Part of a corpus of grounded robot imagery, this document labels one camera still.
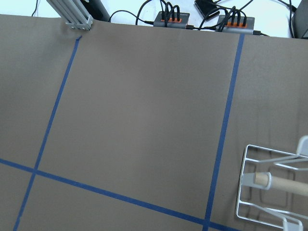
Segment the blue painter's tape line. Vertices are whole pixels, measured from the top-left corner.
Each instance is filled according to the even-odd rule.
[[[34,172],[35,171],[33,168],[26,167],[26,166],[23,166],[23,165],[20,165],[20,164],[11,162],[11,161],[7,161],[7,160],[1,159],[1,158],[0,158],[0,163],[7,165],[7,166],[10,166],[10,167],[14,167],[14,168],[23,170],[23,171],[27,171],[27,172]],[[196,218],[196,217],[193,217],[193,216],[190,216],[190,215],[187,215],[187,214],[183,214],[183,213],[173,211],[171,209],[163,208],[163,207],[153,205],[153,204],[150,204],[150,203],[147,203],[147,202],[143,202],[143,201],[139,201],[139,200],[136,200],[136,199],[133,199],[133,198],[129,198],[127,196],[123,196],[123,195],[120,195],[120,194],[117,194],[117,193],[114,193],[114,192],[112,193],[112,192],[109,192],[109,191],[106,191],[106,190],[103,190],[103,189],[99,189],[99,188],[96,188],[96,187],[93,187],[93,186],[90,186],[90,185],[87,185],[87,184],[83,184],[83,183],[80,183],[80,182],[77,182],[77,181],[73,181],[73,180],[63,178],[63,177],[59,177],[59,176],[56,176],[56,175],[53,175],[53,174],[50,174],[50,173],[47,173],[47,172],[43,172],[43,171],[40,171],[40,170],[36,171],[36,175],[39,175],[39,176],[42,176],[42,177],[45,177],[45,178],[49,178],[51,180],[56,180],[56,181],[59,181],[61,183],[69,184],[69,185],[72,185],[72,186],[75,186],[75,187],[78,187],[78,188],[82,188],[82,189],[87,190],[87,191],[91,191],[91,192],[98,193],[98,194],[101,194],[101,195],[109,196],[109,197],[115,198],[117,200],[121,200],[121,201],[124,201],[124,202],[127,202],[127,203],[131,203],[131,204],[138,205],[138,206],[141,206],[141,207],[144,207],[144,208],[148,208],[148,209],[151,209],[151,210],[154,210],[154,211],[166,214],[166,215],[170,215],[170,216],[173,216],[173,217],[177,217],[177,218],[180,218],[180,219],[184,219],[184,220],[196,223],[196,224],[202,225],[203,222],[204,222],[200,218]],[[222,230],[222,231],[238,231],[236,229],[233,229],[233,228],[230,228],[230,227],[227,227],[227,226],[223,226],[223,225],[219,225],[219,224],[216,224],[214,222],[210,222],[210,227],[217,229],[217,230]]]
[[[233,229],[224,225],[220,225],[214,222],[210,222],[210,227],[216,230],[221,230],[221,231],[239,231],[237,229]]]
[[[123,195],[120,195],[120,194],[117,194],[117,193],[114,193],[114,192],[110,192],[110,191],[107,191],[107,190],[104,190],[104,189],[96,188],[96,187],[93,187],[93,186],[90,186],[90,185],[87,185],[87,184],[83,184],[83,183],[80,183],[80,182],[77,182],[77,181],[74,181],[74,180],[69,180],[69,179],[59,177],[59,176],[56,176],[56,175],[53,175],[53,174],[50,174],[50,173],[46,173],[46,172],[43,172],[43,171],[37,171],[37,174],[40,175],[40,176],[52,179],[52,180],[56,180],[56,181],[59,181],[59,182],[65,183],[65,184],[69,184],[69,185],[72,185],[72,186],[75,186],[75,187],[78,187],[78,188],[82,188],[82,189],[94,192],[94,193],[98,193],[98,194],[101,194],[101,195],[112,197],[112,198],[115,198],[117,200],[124,201],[124,202],[130,203],[130,204],[134,204],[134,205],[138,205],[138,206],[141,206],[141,207],[144,207],[144,208],[148,208],[150,210],[154,210],[154,211],[157,211],[157,212],[160,212],[160,213],[164,213],[164,214],[167,214],[167,215],[170,215],[170,216],[173,216],[173,217],[177,217],[177,218],[180,218],[180,219],[191,221],[193,223],[197,223],[197,224],[200,224],[200,225],[203,224],[203,219],[201,219],[201,218],[196,218],[196,217],[193,217],[193,216],[190,216],[190,215],[187,215],[187,214],[184,214],[184,213],[180,213],[180,212],[168,209],[168,208],[153,205],[153,204],[150,204],[148,202],[133,199],[133,198],[130,198],[130,197],[127,197],[127,196],[123,196]]]
[[[65,83],[66,83],[66,80],[67,80],[69,71],[70,71],[70,69],[71,69],[71,66],[72,66],[74,57],[75,57],[75,55],[76,55],[76,52],[77,52],[77,48],[78,48],[78,44],[79,44],[79,40],[80,40],[80,39],[81,39],[81,36],[78,37],[78,38],[76,39],[76,41],[75,41],[74,49],[73,49],[71,58],[70,58],[70,60],[69,60],[69,62],[68,62],[68,65],[67,65],[67,68],[66,68],[66,71],[65,71],[65,74],[64,74],[64,77],[63,77],[63,80],[62,80],[62,83],[61,83],[61,86],[60,86],[60,89],[59,89],[57,98],[56,98],[56,101],[55,101],[55,103],[54,103],[54,107],[53,107],[53,109],[52,109],[52,113],[51,113],[51,116],[50,116],[50,119],[49,119],[49,122],[48,122],[48,125],[47,125],[47,128],[46,128],[46,132],[45,132],[45,135],[44,135],[44,138],[43,138],[43,141],[42,141],[42,145],[41,145],[41,147],[40,147],[40,149],[39,149],[38,157],[37,157],[37,160],[36,160],[35,166],[34,166],[34,171],[32,172],[32,175],[31,175],[31,178],[30,178],[30,181],[29,181],[29,184],[28,184],[28,187],[27,187],[27,190],[26,190],[26,193],[25,193],[23,202],[22,202],[22,204],[21,204],[21,207],[20,207],[20,210],[19,210],[19,213],[18,213],[16,222],[15,222],[15,225],[14,225],[14,228],[13,228],[14,231],[17,231],[17,229],[18,229],[18,226],[19,226],[19,223],[20,223],[20,218],[22,217],[23,212],[24,212],[24,209],[25,209],[25,206],[26,206],[26,204],[27,204],[28,197],[29,197],[29,195],[30,195],[30,191],[31,191],[31,188],[32,188],[34,179],[35,179],[36,171],[37,171],[37,169],[38,169],[38,167],[39,167],[41,158],[42,158],[42,156],[43,156],[43,152],[44,152],[44,149],[45,149],[45,145],[46,145],[46,142],[47,142],[47,138],[48,138],[49,132],[50,132],[50,130],[51,130],[52,122],[53,122],[53,119],[54,119],[54,117],[55,117],[55,114],[56,114],[56,111],[57,111],[57,108],[58,108],[58,105],[59,105],[59,102],[60,102],[60,98],[61,98],[61,96],[62,96],[62,92],[63,92],[63,90],[64,90],[64,86],[65,86]]]
[[[235,61],[233,65],[233,71],[232,71],[229,92],[228,92],[228,97],[227,97],[227,102],[226,102],[225,114],[224,114],[222,125],[221,125],[221,132],[220,132],[220,137],[219,137],[219,142],[218,142],[218,147],[217,147],[217,154],[216,154],[216,159],[215,159],[215,164],[214,164],[210,192],[208,195],[208,200],[207,200],[207,205],[206,205],[203,231],[207,231],[208,227],[210,226],[210,219],[211,219],[214,196],[215,196],[216,185],[217,185],[217,180],[218,180],[219,167],[220,167],[220,162],[221,162],[221,157],[222,157],[222,152],[223,152],[223,146],[224,146],[224,142],[226,138],[229,115],[230,115],[230,110],[231,110],[231,105],[232,105],[237,72],[239,69],[239,64],[240,64],[240,59],[241,59],[241,54],[242,54],[243,43],[244,43],[244,34],[241,34],[238,45],[237,45]]]
[[[23,166],[23,165],[20,165],[20,164],[17,164],[17,163],[8,161],[8,160],[4,160],[4,159],[1,159],[1,158],[0,158],[0,163],[7,165],[7,166],[17,168],[17,169],[20,169],[20,170],[23,170],[23,171],[26,171],[26,172],[31,172],[31,173],[33,172],[33,168],[26,167],[26,166]]]

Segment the cable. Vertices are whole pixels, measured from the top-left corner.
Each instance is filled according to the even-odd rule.
[[[217,7],[221,7],[221,8],[224,8],[224,9],[231,10],[231,8],[225,7],[225,6],[221,6],[221,5],[217,5],[217,4],[215,4],[215,2],[208,2],[208,3],[211,4],[211,5],[217,6]],[[242,10],[240,10],[240,12],[244,15],[245,18],[247,17],[246,14]]]
[[[292,7],[290,7],[289,30],[290,30],[291,37],[294,38],[294,34],[293,34],[293,31],[292,31],[291,23],[292,23]]]
[[[165,27],[168,27],[168,21],[170,19],[170,15],[172,15],[172,20],[175,20],[175,9],[177,9],[177,21],[180,21],[180,7],[178,5],[172,6],[170,2],[165,4]]]
[[[240,8],[240,11],[241,11],[242,9],[244,9],[246,6],[248,6],[250,3],[252,3],[252,1],[253,1],[253,0],[250,0],[248,3],[246,3],[242,8]]]
[[[150,1],[152,1],[152,0],[147,0],[147,1],[145,1],[145,2],[141,5],[141,7],[139,8],[138,14],[137,14],[137,16],[136,16],[135,25],[138,25],[138,18],[140,17],[140,14],[141,14],[142,9],[143,9],[144,6],[145,6],[146,4],[148,4]],[[161,6],[162,6],[162,12],[163,12],[163,11],[164,11],[164,9],[163,9],[163,4],[166,5],[166,2],[165,2],[164,0],[159,0],[159,1],[160,1]]]
[[[138,19],[139,19],[139,16],[140,16],[140,13],[141,13],[143,7],[144,7],[146,4],[148,4],[150,1],[152,1],[152,0],[147,0],[147,1],[145,1],[145,2],[141,5],[141,7],[140,7],[140,9],[139,9],[139,11],[138,11],[138,14],[137,14],[137,16],[136,16],[136,23],[135,23],[135,25],[138,25]]]
[[[227,24],[229,18],[231,17],[231,13],[233,13],[236,10],[236,7],[233,6],[231,8],[231,10],[229,11],[229,13],[227,15],[225,15],[225,18],[222,20],[222,22],[220,23],[220,26],[218,28],[218,32],[222,32],[223,28],[225,27],[225,25]]]
[[[286,2],[284,2],[284,1],[282,1],[282,0],[277,0],[277,1],[279,1],[279,2],[281,2],[282,4],[286,5],[287,7],[289,7],[289,4],[286,3]]]
[[[163,4],[166,6],[166,2],[164,0],[160,0],[160,6],[162,7],[162,20],[165,20],[165,11],[164,11],[164,7]]]
[[[198,28],[198,27],[193,27],[193,29],[195,30],[216,30],[215,26],[206,26],[206,27],[202,27],[202,28]]]
[[[226,10],[225,7],[218,7],[218,8],[212,9],[210,12],[208,12],[208,13],[205,15],[204,19],[202,20],[202,22],[201,22],[201,24],[200,24],[200,26],[199,26],[199,30],[201,30],[201,28],[202,28],[202,26],[203,26],[203,23],[206,21],[207,17],[208,17],[210,14],[215,13],[216,11],[219,11],[219,10],[224,10],[224,11],[225,11],[225,14],[228,14],[228,11]]]
[[[31,14],[31,17],[33,17],[33,15],[35,14],[35,12],[36,12],[37,9],[38,9],[38,1],[39,1],[39,0],[37,0],[37,3],[35,4],[35,10],[34,10],[33,13]]]
[[[261,33],[259,30],[254,30],[253,35],[263,35],[263,36],[268,36],[266,34]]]
[[[240,22],[241,22],[241,12],[240,10],[235,9],[235,11],[232,13],[232,22],[231,24],[233,25],[234,20],[235,20],[235,15],[237,14],[237,21],[236,21],[236,26],[240,26]]]
[[[140,21],[142,21],[143,23],[146,23],[146,24],[153,25],[153,22],[151,22],[151,21],[144,21],[144,20],[138,18],[138,17],[137,17],[136,15],[134,15],[132,12],[129,12],[129,11],[126,11],[126,10],[119,10],[119,11],[113,12],[113,14],[110,16],[108,22],[111,22],[111,18],[112,18],[116,13],[119,13],[119,12],[126,12],[126,13],[129,13],[129,14],[133,15],[137,20],[140,20]]]

